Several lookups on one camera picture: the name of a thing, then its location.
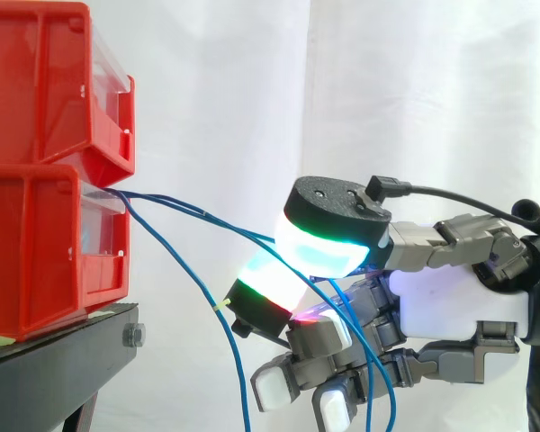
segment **green light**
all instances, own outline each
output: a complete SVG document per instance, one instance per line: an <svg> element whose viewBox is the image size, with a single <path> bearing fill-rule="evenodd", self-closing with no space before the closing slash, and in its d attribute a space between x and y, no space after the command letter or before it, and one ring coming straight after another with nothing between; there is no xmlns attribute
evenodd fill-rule
<svg viewBox="0 0 540 432"><path fill-rule="evenodd" d="M345 277L359 267L370 249L366 246L328 240L294 226L282 214L275 233L276 250L298 271L317 277Z"/></svg>
<svg viewBox="0 0 540 432"><path fill-rule="evenodd" d="M306 283L265 250L254 255L238 279L290 312L298 306L306 291Z"/></svg>

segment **white fabric background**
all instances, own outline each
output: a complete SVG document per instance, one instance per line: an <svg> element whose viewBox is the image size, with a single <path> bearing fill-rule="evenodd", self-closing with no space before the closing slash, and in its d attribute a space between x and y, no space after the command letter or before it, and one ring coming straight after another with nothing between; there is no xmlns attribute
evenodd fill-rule
<svg viewBox="0 0 540 432"><path fill-rule="evenodd" d="M266 233L300 174L359 183L397 176L504 208L524 196L540 202L540 3L88 3L137 84L137 172L124 188L172 194ZM397 219L417 222L467 212L433 198L388 204ZM254 249L135 205L221 299ZM242 430L219 323L134 222L131 241L128 300L140 302L147 343L101 390L92 430ZM238 345L248 377L280 351L255 338ZM526 431L523 353L492 386L426 381L398 390L395 430ZM310 392L269 414L249 395L254 431L316 430ZM373 430L383 430L387 411L386 399L375 401ZM363 428L361 410L351 430Z"/></svg>

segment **screw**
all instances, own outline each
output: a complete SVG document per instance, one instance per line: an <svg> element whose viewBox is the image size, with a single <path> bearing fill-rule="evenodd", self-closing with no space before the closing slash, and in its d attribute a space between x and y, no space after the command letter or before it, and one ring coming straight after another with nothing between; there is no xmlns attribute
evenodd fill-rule
<svg viewBox="0 0 540 432"><path fill-rule="evenodd" d="M139 323L129 323L122 332L122 344L125 347L140 348L146 340L146 326Z"/></svg>

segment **blue wire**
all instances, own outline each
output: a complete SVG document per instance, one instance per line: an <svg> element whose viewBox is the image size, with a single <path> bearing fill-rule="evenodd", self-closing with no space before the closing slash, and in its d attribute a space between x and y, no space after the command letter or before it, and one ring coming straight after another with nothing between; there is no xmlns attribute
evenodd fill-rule
<svg viewBox="0 0 540 432"><path fill-rule="evenodd" d="M107 189L108 192L116 193L118 191L114 191L113 189ZM163 205L166 205L168 207L171 207L175 210L179 210L180 212L186 212L185 208L188 208L188 206L192 206L191 204L188 204L187 202L181 202L180 200L177 200L176 198L167 197L170 202L173 203L181 203L179 205L168 205L164 200L157 199L154 196L147 196L137 193L137 198L142 198L148 201L153 201L155 203L161 203ZM370 348L368 345L368 342L366 341L363 333L356 328L354 323L346 316L346 314L316 285L314 284L310 279L308 279L306 276L304 276L302 273L300 273L298 270L296 270L294 267L289 265L286 261L282 259L282 257L274 251L271 247L269 247L267 244L260 241L258 238L248 234L243 229L240 229L238 227L235 227L229 223L227 223L224 220L218 219L214 215L203 211L202 214L205 218L208 218L207 220L211 223L214 223L215 225L221 226L223 228L226 228L227 230L232 230L239 234L242 237L245 237L246 239L249 239L250 241L256 243L259 245L262 249L264 249L266 252L268 252L270 255L275 257L278 261L283 263L285 266L287 266L291 271L293 271L299 278L301 278L332 310L334 310L341 320L344 321L346 326L355 334L355 336L358 338L358 341L362 344L362 347L364 350L370 355L372 358L374 365L378 368L380 371L380 374L382 375L382 378L384 379L384 383L386 384L386 388L388 389L388 396L390 397L390 419L388 420L388 427L386 428L386 432L391 432L394 423L396 422L396 396L394 394L394 389L392 387L392 381L390 379L390 376L386 372L386 369L384 369L383 364L380 362L380 359L376 356L374 351Z"/></svg>
<svg viewBox="0 0 540 432"><path fill-rule="evenodd" d="M360 320L356 316L356 313L354 312L354 308L350 304L350 301L348 301L348 297L342 292L339 285L336 283L334 279L328 279L330 282L330 285L334 288L336 291L336 294L338 294L338 297L340 297L340 300L344 303L344 307L348 311L348 315L350 315L350 318L352 319L352 322L354 322L354 325L357 329L360 329L362 331L362 326L360 326ZM370 432L372 428L372 404L374 401L374 369L372 368L372 358L366 351L366 366L368 369L368 400L366 401L366 432Z"/></svg>
<svg viewBox="0 0 540 432"><path fill-rule="evenodd" d="M204 297L206 297L206 300L208 303L212 306L216 306L216 301L212 297L212 294L204 284L204 282L198 277L198 275L190 268L190 266L182 259L180 255L174 250L174 248L170 245L170 243L167 242L165 238L163 238L160 234L158 234L149 223L147 223L144 218L142 218L139 214L136 213L136 211L132 208L130 202L128 201L128 198L126 196L119 192L119 191L112 191L113 194L116 194L124 203L126 208L128 209L128 212L131 214L132 218L134 218L142 227L146 229L147 232L149 232L156 240L158 240L164 248L170 253L172 257L178 262L178 264L190 275L190 277L196 282L196 284L200 287L202 293L204 294ZM218 317L218 320L220 321L220 324L222 325L222 328L224 329L224 333L226 333L226 338L228 338L228 341L230 343L230 347L232 348L232 354L234 355L234 361L236 362L236 370L238 372L238 380L240 383L240 398L242 400L242 417L244 419L244 430L246 432L251 432L250 427L250 415L248 413L248 393L246 388L246 377L244 375L244 368L242 367L242 361L240 359L240 352L238 350L238 346L236 345L236 339L234 339L234 335L232 334L232 330L230 329L230 326L228 325L228 322L222 315L222 312L220 310L216 310L214 312L216 314L216 317Z"/></svg>
<svg viewBox="0 0 540 432"><path fill-rule="evenodd" d="M107 191L113 192L113 189L108 188ZM192 216L194 218L200 219L201 221L207 221L209 223L212 223L218 227L226 228L224 225L219 224L218 222L211 219L211 215L201 209L200 207L196 207L195 205L191 205L187 202L183 202L180 200L177 200L176 198L172 198L171 196L166 195L160 195L160 194L145 194L145 193L136 193L136 192L129 192L129 191L119 191L127 198L142 198L144 200L152 201L153 203L158 203L165 205L166 207L170 207L171 209L178 210L179 212L185 213L189 216ZM261 239L263 241L266 241L268 243L274 243L274 239L268 236L265 236L263 234L258 234L254 231L248 231L247 229L242 229L252 237L256 237L257 239Z"/></svg>

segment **red storage bin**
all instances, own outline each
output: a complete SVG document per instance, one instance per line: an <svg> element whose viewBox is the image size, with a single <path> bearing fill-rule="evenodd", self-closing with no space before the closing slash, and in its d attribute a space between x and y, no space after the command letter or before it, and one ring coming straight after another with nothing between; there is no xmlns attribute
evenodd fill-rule
<svg viewBox="0 0 540 432"><path fill-rule="evenodd" d="M128 294L129 215L71 166L0 166L0 336L25 340Z"/></svg>
<svg viewBox="0 0 540 432"><path fill-rule="evenodd" d="M92 185L134 172L134 82L88 7L0 2L0 164L60 163Z"/></svg>

